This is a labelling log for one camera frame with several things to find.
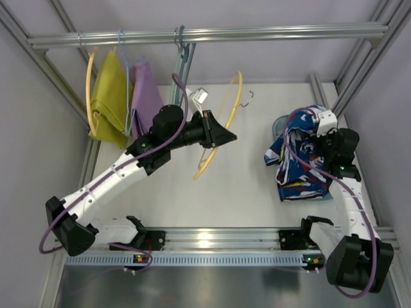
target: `green towel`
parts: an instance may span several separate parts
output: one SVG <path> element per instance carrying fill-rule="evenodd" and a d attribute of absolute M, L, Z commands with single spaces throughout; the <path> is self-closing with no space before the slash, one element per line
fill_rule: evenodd
<path fill-rule="evenodd" d="M 129 85 L 128 102 L 132 99 L 133 86 Z M 91 137 L 101 141 L 107 141 L 125 148 L 127 137 L 124 135 L 125 119 L 127 116 L 127 76 L 121 67 L 116 54 L 109 51 L 101 63 L 91 97 L 91 110 L 93 123 L 97 134 Z"/>

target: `white bracket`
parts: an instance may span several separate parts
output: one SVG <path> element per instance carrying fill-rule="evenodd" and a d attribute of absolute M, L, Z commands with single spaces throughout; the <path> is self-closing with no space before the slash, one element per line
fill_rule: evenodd
<path fill-rule="evenodd" d="M 337 128 L 337 117 L 330 110 L 319 113 L 318 120 L 320 121 L 320 123 L 317 130 L 317 137 L 325 136 L 330 132 L 330 130 Z"/>
<path fill-rule="evenodd" d="M 198 88 L 194 92 L 186 89 L 186 92 L 188 95 L 188 104 L 191 112 L 194 114 L 199 111 L 200 115 L 203 116 L 202 103 L 206 100 L 208 92 L 203 88 Z"/>

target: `aluminum frame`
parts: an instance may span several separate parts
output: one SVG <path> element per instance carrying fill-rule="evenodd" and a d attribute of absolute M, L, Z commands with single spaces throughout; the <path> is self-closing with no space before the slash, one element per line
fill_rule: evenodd
<path fill-rule="evenodd" d="M 397 10 L 395 11 L 393 17 L 391 18 L 389 22 L 389 30 L 386 32 L 381 42 L 374 50 L 369 53 L 364 63 L 356 72 L 354 78 L 340 93 L 337 102 L 332 108 L 332 111 L 335 113 L 338 119 L 343 116 L 348 104 L 353 101 L 355 96 L 362 89 L 365 82 L 369 79 L 370 75 L 375 70 L 376 66 L 379 64 L 382 58 L 387 54 L 390 46 L 397 39 L 398 35 L 407 25 L 410 18 L 411 1 L 403 0 L 402 3 L 397 7 Z"/>
<path fill-rule="evenodd" d="M 199 42 L 244 42 L 262 40 L 302 39 L 355 39 L 382 38 L 388 31 L 383 22 L 352 22 L 313 26 L 273 26 L 257 28 L 186 29 L 184 43 Z M 124 31 L 124 44 L 175 44 L 174 30 Z M 118 32 L 80 32 L 61 35 L 32 35 L 28 43 L 33 49 L 62 47 L 116 46 Z"/>
<path fill-rule="evenodd" d="M 316 104 L 329 109 L 326 93 L 322 87 L 322 82 L 317 74 L 310 74 L 310 86 L 313 91 L 313 96 Z"/>
<path fill-rule="evenodd" d="M 370 21 L 380 21 L 380 18 L 383 15 L 383 13 L 385 12 L 385 10 L 387 9 L 388 4 L 389 4 L 390 1 L 392 1 L 392 0 L 380 0 L 380 2 L 377 4 L 377 7 L 374 10 L 374 13 L 373 13 Z M 355 44 L 355 47 L 351 51 L 351 54 L 348 56 L 347 60 L 345 61 L 344 65 L 341 68 L 341 71 L 338 74 L 337 79 L 335 80 L 335 84 L 337 86 L 337 89 L 340 88 L 340 84 L 341 84 L 342 80 L 344 79 L 344 77 L 348 73 L 348 71 L 351 69 L 352 65 L 354 64 L 354 61 L 358 58 L 358 55 L 360 54 L 360 51 L 365 47 L 366 43 L 367 43 L 367 40 L 360 39 Z"/>
<path fill-rule="evenodd" d="M 69 14 L 67 14 L 60 0 L 49 0 L 49 2 L 53 7 L 54 11 L 56 12 L 58 18 L 61 20 L 63 27 L 67 30 L 67 32 L 77 32 L 73 22 L 70 19 Z M 78 52 L 80 56 L 84 59 L 85 64 L 88 65 L 90 56 L 87 50 L 85 48 L 79 48 Z M 98 70 L 95 63 L 93 63 L 92 65 L 91 73 L 95 78 L 97 78 Z"/>
<path fill-rule="evenodd" d="M 83 167 L 78 181 L 78 188 L 92 180 L 94 168 L 96 167 L 100 141 L 89 138 L 87 149 L 84 155 Z M 57 298 L 58 287 L 63 275 L 63 269 L 67 260 L 67 254 L 64 251 L 57 251 L 52 254 L 49 270 L 44 284 L 44 289 L 37 304 L 38 308 L 53 308 Z"/>

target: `metal rail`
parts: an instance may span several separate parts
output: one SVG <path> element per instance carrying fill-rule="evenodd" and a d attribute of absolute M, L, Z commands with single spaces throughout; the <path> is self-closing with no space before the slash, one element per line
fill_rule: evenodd
<path fill-rule="evenodd" d="M 154 266 L 303 266 L 303 256 L 318 255 L 320 250 L 283 251 L 280 230 L 299 228 L 147 228 L 166 232 L 161 251 L 153 252 Z M 392 228 L 376 227 L 385 243 L 398 251 Z M 66 265 L 133 266 L 133 251 L 112 252 L 90 249 L 69 257 Z"/>
<path fill-rule="evenodd" d="M 378 44 L 377 48 L 369 53 L 364 63 L 359 68 L 355 77 L 340 93 L 332 111 L 337 118 L 341 118 L 348 104 L 353 101 L 354 97 L 359 93 L 365 82 L 375 70 L 381 59 L 385 56 L 390 46 L 397 39 L 401 30 L 407 25 L 411 17 L 411 1 L 405 0 L 396 10 L 394 16 L 389 22 L 389 30 Z"/>
<path fill-rule="evenodd" d="M 315 103 L 329 109 L 326 93 L 317 74 L 310 74 L 310 86 L 313 91 Z"/>
<path fill-rule="evenodd" d="M 327 24 L 316 26 L 274 26 L 258 28 L 187 29 L 184 43 L 243 42 L 259 40 L 355 39 L 382 38 L 388 30 L 383 22 Z M 124 44 L 174 44 L 178 40 L 174 30 L 124 31 Z M 32 35 L 28 39 L 34 49 L 118 45 L 118 32 L 64 33 L 60 35 Z"/>
<path fill-rule="evenodd" d="M 378 3 L 370 21 L 378 21 L 381 17 L 381 15 L 383 14 L 384 10 L 388 7 L 388 3 L 391 0 L 380 0 L 380 2 Z M 347 74 L 347 72 L 350 70 L 352 64 L 354 63 L 354 61 L 358 58 L 358 55 L 360 54 L 360 51 L 362 50 L 362 48 L 364 47 L 364 45 L 366 44 L 366 40 L 365 39 L 361 39 L 358 40 L 358 42 L 356 43 L 355 47 L 353 48 L 353 50 L 351 51 L 351 54 L 349 55 L 347 61 L 345 61 L 344 65 L 341 68 L 340 73 L 338 74 L 337 80 L 336 80 L 336 85 L 337 88 L 339 88 L 343 78 L 345 77 L 345 75 Z"/>
<path fill-rule="evenodd" d="M 43 53 L 39 55 L 27 43 L 28 31 L 22 23 L 16 18 L 7 4 L 0 1 L 0 23 L 8 30 L 10 35 L 22 47 L 26 54 L 33 60 L 37 67 L 42 71 L 46 78 L 54 85 L 54 87 L 63 95 L 70 107 L 75 111 L 85 127 L 87 126 L 87 116 L 85 107 L 81 100 L 77 97 L 74 90 L 64 80 L 62 75 L 51 63 L 51 61 Z"/>
<path fill-rule="evenodd" d="M 64 9 L 63 5 L 61 4 L 60 0 L 49 0 L 51 6 L 54 8 L 58 18 L 63 24 L 63 27 L 67 30 L 67 32 L 77 32 L 76 28 L 74 27 L 73 22 L 70 19 L 70 16 L 67 14 L 66 10 Z M 85 48 L 79 48 L 78 52 L 80 56 L 84 59 L 86 65 L 89 63 L 89 54 Z M 96 64 L 92 65 L 92 74 L 95 78 L 97 78 L 97 67 Z"/>

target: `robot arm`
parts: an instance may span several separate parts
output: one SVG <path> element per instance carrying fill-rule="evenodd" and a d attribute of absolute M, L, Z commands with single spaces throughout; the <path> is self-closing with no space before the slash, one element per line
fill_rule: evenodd
<path fill-rule="evenodd" d="M 353 130 L 337 129 L 337 119 L 329 110 L 320 113 L 318 120 L 319 129 L 313 140 L 324 157 L 325 170 L 345 185 L 333 181 L 329 188 L 334 199 L 342 200 L 342 204 L 337 206 L 340 232 L 330 220 L 313 217 L 302 221 L 302 232 L 308 242 L 316 244 L 325 256 L 327 279 L 335 286 L 364 290 L 370 281 L 375 258 L 376 274 L 369 291 L 378 293 L 387 276 L 394 250 L 391 244 L 381 242 L 369 223 L 363 204 L 361 176 L 352 163 L 360 138 Z M 373 241 L 376 252 L 372 251 Z"/>
<path fill-rule="evenodd" d="M 175 134 L 182 120 L 183 111 L 180 107 L 162 107 L 153 118 L 150 132 L 135 140 L 100 176 L 61 200 L 52 197 L 47 201 L 49 225 L 71 206 L 53 228 L 53 233 L 69 255 L 79 255 L 91 246 L 109 243 L 131 244 L 138 248 L 144 241 L 144 226 L 135 217 L 99 221 L 94 219 L 96 213 L 127 187 L 150 176 L 167 163 L 171 159 L 171 150 L 194 143 L 199 143 L 203 148 L 215 148 L 237 139 L 235 134 L 217 122 L 210 110 L 205 110 L 195 112 L 177 138 L 151 153 L 152 149 L 164 144 Z"/>

